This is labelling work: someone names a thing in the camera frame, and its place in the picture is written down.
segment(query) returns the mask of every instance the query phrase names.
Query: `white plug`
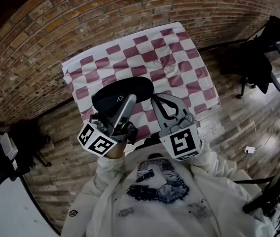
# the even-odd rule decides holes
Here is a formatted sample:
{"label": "white plug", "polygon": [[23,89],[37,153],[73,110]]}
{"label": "white plug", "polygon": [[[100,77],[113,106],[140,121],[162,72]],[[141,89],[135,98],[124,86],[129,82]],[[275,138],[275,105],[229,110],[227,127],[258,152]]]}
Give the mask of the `white plug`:
{"label": "white plug", "polygon": [[255,151],[255,148],[254,147],[246,147],[244,149],[244,152],[247,153],[247,154],[253,154]]}

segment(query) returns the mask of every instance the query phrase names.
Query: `wooden floor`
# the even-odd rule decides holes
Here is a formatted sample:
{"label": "wooden floor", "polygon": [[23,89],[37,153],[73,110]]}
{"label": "wooden floor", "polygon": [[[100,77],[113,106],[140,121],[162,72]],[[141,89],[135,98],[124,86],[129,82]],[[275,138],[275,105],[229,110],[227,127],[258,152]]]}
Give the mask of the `wooden floor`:
{"label": "wooden floor", "polygon": [[[238,167],[252,178],[265,178],[280,171],[280,92],[271,84],[266,95],[259,89],[247,87],[242,100],[235,98],[241,90],[240,76],[222,76],[220,69],[234,65],[237,47],[201,52],[220,96],[221,107],[199,114],[196,119],[201,121],[200,136],[209,140],[214,150],[240,162]],[[270,59],[273,70],[279,74],[280,58],[271,54]],[[70,204],[95,173],[97,157],[87,154],[76,139],[82,121],[74,102],[39,122],[42,131],[51,136],[42,154],[52,166],[45,168],[36,162],[25,179],[38,204],[61,230]],[[245,146],[253,146],[257,151],[244,159]]]}

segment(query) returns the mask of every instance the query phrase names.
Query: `hand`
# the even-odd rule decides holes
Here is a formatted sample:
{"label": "hand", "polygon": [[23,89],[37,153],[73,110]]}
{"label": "hand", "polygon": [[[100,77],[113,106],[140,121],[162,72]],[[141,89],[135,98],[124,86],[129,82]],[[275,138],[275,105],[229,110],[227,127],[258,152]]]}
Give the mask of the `hand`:
{"label": "hand", "polygon": [[118,143],[114,146],[105,156],[109,159],[119,159],[124,155],[124,150],[127,145],[127,142]]}

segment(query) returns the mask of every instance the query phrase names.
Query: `hoodie sleeve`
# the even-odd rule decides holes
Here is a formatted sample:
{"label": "hoodie sleeve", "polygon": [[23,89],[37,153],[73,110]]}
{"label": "hoodie sleeve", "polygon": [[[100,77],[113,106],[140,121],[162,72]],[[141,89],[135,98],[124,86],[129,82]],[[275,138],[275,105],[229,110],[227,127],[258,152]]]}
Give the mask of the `hoodie sleeve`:
{"label": "hoodie sleeve", "polygon": [[202,153],[190,159],[190,164],[199,167],[215,177],[230,178],[237,170],[235,161],[226,160],[213,151],[209,142],[203,140]]}
{"label": "hoodie sleeve", "polygon": [[119,159],[101,157],[97,164],[96,175],[83,186],[68,211],[61,237],[85,236],[86,226],[92,218],[100,196],[117,175],[125,172],[125,157]]}

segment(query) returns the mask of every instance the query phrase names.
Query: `red and white checkered cloth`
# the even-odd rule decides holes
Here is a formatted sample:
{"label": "red and white checkered cloth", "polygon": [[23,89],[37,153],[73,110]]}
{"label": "red and white checkered cloth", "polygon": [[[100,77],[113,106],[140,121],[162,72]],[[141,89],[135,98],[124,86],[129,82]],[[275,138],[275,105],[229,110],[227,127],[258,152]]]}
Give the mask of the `red and white checkered cloth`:
{"label": "red and white checkered cloth", "polygon": [[[96,112],[93,94],[130,77],[150,79],[155,93],[183,99],[193,114],[219,105],[208,70],[178,22],[93,47],[63,63],[63,72],[83,121]],[[139,129],[138,139],[160,130],[150,100],[136,104],[130,121]]]}

